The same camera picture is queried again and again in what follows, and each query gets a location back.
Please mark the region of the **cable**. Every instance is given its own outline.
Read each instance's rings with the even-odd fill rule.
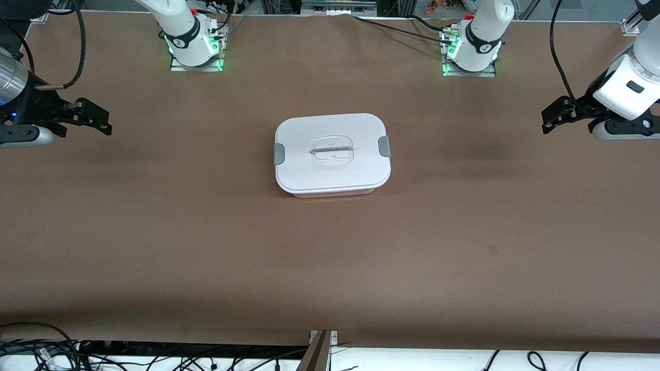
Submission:
[[[4,341],[0,341],[0,343],[2,343],[2,344],[10,344],[10,343],[6,343],[6,342],[4,342]],[[34,345],[41,345],[41,348],[55,347],[55,348],[54,348],[54,351],[57,352],[57,353],[63,353],[63,354],[75,355],[75,356],[77,356],[77,358],[80,358],[80,359],[83,359],[83,360],[86,360],[88,357],[99,358],[99,359],[101,360],[100,362],[93,362],[93,363],[89,363],[89,361],[86,361],[86,362],[85,362],[85,366],[86,366],[86,368],[79,368],[79,367],[78,367],[78,368],[76,368],[75,370],[90,370],[90,371],[91,371],[91,370],[92,370],[92,368],[91,368],[91,365],[92,365],[92,364],[98,364],[99,367],[100,367],[101,365],[103,365],[103,364],[112,364],[112,365],[114,365],[114,366],[118,366],[118,367],[119,367],[120,369],[122,369],[123,371],[128,371],[128,370],[126,369],[126,367],[123,367],[124,364],[133,364],[133,365],[139,365],[139,366],[146,366],[146,364],[138,364],[138,363],[134,363],[134,362],[116,362],[116,361],[114,361],[114,360],[110,360],[110,359],[108,359],[109,355],[100,356],[100,355],[95,355],[95,354],[84,354],[84,353],[81,353],[81,352],[79,352],[79,351],[67,351],[67,350],[65,350],[65,349],[58,349],[56,346],[57,346],[57,345],[61,345],[61,344],[50,343],[50,342],[47,342],[47,341],[32,341],[32,342],[27,342],[27,343],[33,343]],[[29,350],[29,351],[32,351],[33,353],[39,354],[38,352],[36,352],[35,349],[31,349],[30,347],[26,347],[26,346],[21,345],[21,344],[12,344],[12,345],[13,345],[13,346],[22,347],[22,348],[24,348],[24,349],[27,349],[27,350]],[[11,354],[15,354],[15,353],[22,353],[22,352],[24,352],[24,351],[15,351],[15,352],[11,352],[11,353],[5,353],[5,354],[2,354],[2,355],[5,356],[5,355],[11,355]]]
[[[219,30],[222,30],[222,27],[225,27],[227,24],[229,24],[229,20],[231,18],[231,13],[227,13],[227,17],[224,19],[224,22],[218,26],[218,28],[212,28],[211,33],[213,32],[218,32]]]
[[[74,85],[78,79],[81,77],[83,73],[83,67],[84,67],[84,60],[85,60],[85,55],[87,52],[87,35],[84,30],[84,21],[83,21],[83,14],[81,13],[80,6],[79,4],[76,4],[75,1],[71,2],[71,11],[66,12],[66,13],[53,13],[57,15],[67,15],[71,14],[72,11],[76,13],[76,16],[78,17],[78,25],[80,26],[81,30],[81,56],[80,59],[78,60],[78,69],[76,70],[76,74],[73,76],[71,81],[69,81],[66,84],[63,84],[61,86],[58,85],[46,85],[46,86],[37,86],[37,90],[59,90],[59,89],[67,89],[70,86]]]
[[[253,345],[253,346],[251,346],[250,348],[246,348],[246,349],[244,349],[244,350],[242,350],[242,351],[236,353],[236,354],[234,355],[234,360],[232,361],[232,365],[231,365],[229,368],[227,368],[227,371],[231,371],[231,370],[233,370],[234,367],[236,367],[236,365],[237,365],[239,362],[241,362],[242,360],[245,359],[245,357],[243,357],[243,356],[244,356],[246,353],[251,352],[251,351],[253,351],[253,350],[257,349],[257,348],[259,348],[259,345]]]
[[[340,347],[341,345],[346,345],[346,344],[350,344],[350,343],[339,343],[339,344],[337,344],[337,345],[332,345],[332,347]],[[274,360],[282,359],[282,358],[284,358],[284,357],[286,357],[286,356],[290,356],[290,355],[293,355],[293,354],[296,354],[296,353],[306,352],[307,349],[308,349],[308,348],[305,348],[305,349],[298,349],[297,351],[292,351],[292,352],[289,352],[289,353],[284,353],[284,354],[281,354],[281,355],[275,356],[275,357],[273,357],[273,358],[271,358],[271,359],[269,359],[269,360],[266,360],[266,361],[260,363],[260,364],[257,365],[256,367],[251,368],[249,371],[255,371],[255,370],[257,370],[258,368],[262,367],[263,365],[268,364],[268,363],[270,363],[270,362],[272,362],[272,361],[274,361]]]
[[[307,351],[307,349],[298,349],[297,351],[292,351],[292,352],[289,352],[289,353],[281,354],[281,355],[279,355],[279,356],[273,357],[273,358],[271,358],[271,359],[269,359],[269,360],[266,360],[266,361],[260,363],[258,366],[251,368],[250,371],[255,371],[255,370],[257,370],[258,368],[262,367],[263,365],[268,364],[268,363],[270,363],[270,362],[272,362],[272,361],[274,361],[274,360],[278,360],[278,359],[280,359],[280,358],[284,358],[284,357],[286,357],[286,356],[294,355],[294,354],[296,354],[296,353],[301,353],[301,352],[304,352],[304,351]]]
[[[60,328],[49,325],[47,323],[41,323],[41,322],[14,322],[14,323],[6,323],[4,325],[0,325],[0,329],[6,328],[6,327],[12,327],[12,326],[24,326],[24,325],[31,325],[31,326],[40,326],[40,327],[47,327],[49,329],[53,329],[57,331],[64,339],[66,339],[67,346],[71,349],[71,354],[77,355],[74,359],[76,360],[76,365],[78,367],[78,370],[85,370],[85,371],[92,371],[91,366],[89,365],[89,359],[87,356],[82,356],[76,347],[73,344],[73,340],[67,335],[66,332],[62,331]]]
[[[411,15],[407,15],[406,18],[409,18],[409,19],[416,19],[416,20],[420,21],[420,22],[421,22],[423,25],[425,25],[426,27],[428,27],[428,28],[430,28],[430,29],[432,29],[432,30],[434,30],[434,31],[440,31],[440,32],[442,32],[442,27],[435,27],[434,25],[432,25],[432,24],[426,22],[425,20],[421,19],[420,17],[418,17],[418,16],[416,16],[416,15],[412,15],[412,14],[411,14]]]
[[[213,352],[215,352],[215,351],[217,351],[218,349],[223,348],[223,347],[225,347],[225,345],[219,345],[219,346],[217,346],[217,347],[215,347],[215,348],[211,348],[211,349],[209,349],[209,350],[207,350],[207,351],[204,351],[204,352],[202,352],[202,353],[199,353],[199,354],[198,354],[197,356],[195,356],[195,357],[191,357],[191,356],[189,356],[188,359],[187,359],[186,361],[183,361],[183,360],[182,360],[181,363],[179,364],[179,366],[175,367],[172,371],[175,371],[175,370],[177,370],[177,369],[178,369],[178,370],[186,370],[186,369],[187,369],[188,367],[190,367],[192,364],[194,364],[194,365],[196,365],[197,367],[199,367],[199,365],[196,363],[197,360],[199,360],[200,358],[203,358],[203,357],[206,356],[206,355],[212,354]]]
[[[32,51],[30,51],[30,47],[28,46],[28,42],[25,41],[23,36],[20,34],[19,31],[16,30],[16,28],[12,27],[11,24],[9,24],[4,18],[0,18],[0,22],[5,25],[16,37],[20,40],[21,45],[23,45],[23,48],[25,48],[25,53],[28,55],[28,63],[30,64],[30,72],[34,73],[34,58],[32,57]]]
[[[539,361],[541,362],[541,366],[537,365],[532,361],[532,356],[536,356],[539,358]],[[543,357],[538,352],[528,352],[527,353],[527,362],[529,362],[530,365],[532,365],[533,368],[536,368],[539,371],[548,371],[547,368],[545,368],[545,361],[543,360]]]
[[[42,356],[42,355],[41,355],[36,349],[34,349],[34,348],[26,347],[26,346],[24,346],[24,345],[16,344],[16,343],[6,343],[6,342],[4,342],[4,341],[0,341],[0,343],[5,344],[6,347],[20,347],[20,348],[26,349],[27,351],[32,352],[32,354],[34,354],[34,359],[37,361],[37,365],[38,365],[37,370],[41,370],[41,369],[44,368],[44,367],[42,366],[42,363],[44,364],[44,366],[46,365],[46,360],[45,360],[45,359],[43,358],[43,356]],[[2,349],[2,351],[5,352],[5,354],[2,354],[2,355],[0,355],[0,356],[11,355],[11,353],[7,352],[6,349]]]
[[[495,357],[497,357],[497,354],[499,352],[500,352],[499,350],[493,352],[492,356],[490,356],[490,360],[488,360],[488,364],[486,365],[486,368],[484,368],[484,371],[490,370],[490,367],[493,365],[493,361],[495,360]]]
[[[554,13],[552,14],[552,20],[550,21],[550,53],[552,54],[552,60],[554,61],[554,65],[557,66],[557,70],[559,71],[559,75],[562,77],[562,82],[564,83],[564,86],[566,87],[566,91],[568,92],[568,96],[571,99],[571,102],[575,105],[577,109],[582,111],[583,113],[593,116],[591,113],[589,113],[587,110],[585,110],[578,102],[578,100],[575,98],[575,95],[573,94],[573,90],[571,89],[571,86],[568,84],[568,79],[566,78],[566,73],[564,72],[564,69],[562,68],[561,63],[559,63],[559,59],[557,58],[557,52],[554,50],[554,24],[557,21],[557,14],[559,13],[559,8],[562,5],[562,2],[564,0],[557,0],[557,5],[554,7]]]
[[[52,14],[52,15],[70,15],[70,14],[75,13],[75,11],[76,11],[76,10],[71,9],[71,10],[69,10],[69,11],[65,11],[65,12],[53,12],[53,11],[48,11],[48,13],[49,13],[49,14]]]
[[[584,353],[582,353],[582,355],[577,359],[576,371],[579,371],[580,366],[582,366],[582,360],[584,359],[584,357],[587,356],[587,354],[589,354],[589,352],[584,352]]]
[[[394,31],[402,32],[402,33],[404,33],[404,34],[408,34],[408,35],[412,35],[412,36],[417,36],[418,38],[423,38],[423,39],[427,39],[427,40],[431,40],[431,41],[439,42],[439,43],[441,43],[441,44],[447,44],[447,45],[450,45],[450,44],[451,44],[451,42],[450,42],[449,40],[441,40],[441,39],[438,39],[438,38],[432,38],[432,37],[429,37],[429,36],[416,34],[416,33],[414,33],[414,32],[410,32],[410,31],[406,31],[406,30],[401,30],[400,28],[395,28],[395,27],[388,26],[388,25],[386,25],[386,24],[382,24],[382,23],[378,23],[378,22],[374,22],[374,21],[372,21],[372,20],[368,20],[368,19],[363,19],[363,18],[358,18],[358,17],[354,17],[354,18],[355,18],[355,19],[359,19],[359,20],[361,20],[362,22],[367,22],[367,23],[374,24],[374,25],[376,25],[376,26],[389,28],[390,30],[394,30]]]

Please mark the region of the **silver cylinder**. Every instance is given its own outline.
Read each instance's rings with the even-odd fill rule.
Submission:
[[[16,98],[28,81],[28,69],[0,48],[0,106]]]

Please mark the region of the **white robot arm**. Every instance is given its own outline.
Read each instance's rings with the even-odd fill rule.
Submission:
[[[482,0],[473,19],[454,26],[461,40],[447,56],[466,71],[485,70],[497,58],[502,35],[514,14],[511,0]]]
[[[172,55],[190,67],[206,63],[220,52],[218,22],[193,14],[185,0],[135,0],[156,17]]]
[[[660,139],[660,0],[636,0],[647,28],[633,45],[572,102],[567,96],[543,110],[543,133],[582,119],[594,119],[589,131],[599,139]]]

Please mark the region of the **white food container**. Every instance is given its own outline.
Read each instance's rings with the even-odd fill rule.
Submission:
[[[292,118],[275,132],[273,164],[296,197],[364,195],[389,178],[389,139],[372,114]]]

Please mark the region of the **brown paper surface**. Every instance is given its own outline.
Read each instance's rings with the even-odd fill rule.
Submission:
[[[114,133],[1,151],[3,322],[83,339],[304,344],[327,328],[352,346],[660,351],[660,147],[598,141],[586,122],[541,133],[565,94],[548,23],[514,22],[498,77],[463,79],[442,76],[433,42],[348,16],[249,17],[221,73],[169,72],[148,14],[84,19],[85,70],[61,96],[107,109]],[[558,24],[556,40],[580,95],[632,41],[601,23]],[[74,16],[28,41],[40,77],[73,76]],[[279,189],[279,123],[357,112],[387,128],[383,187]]]

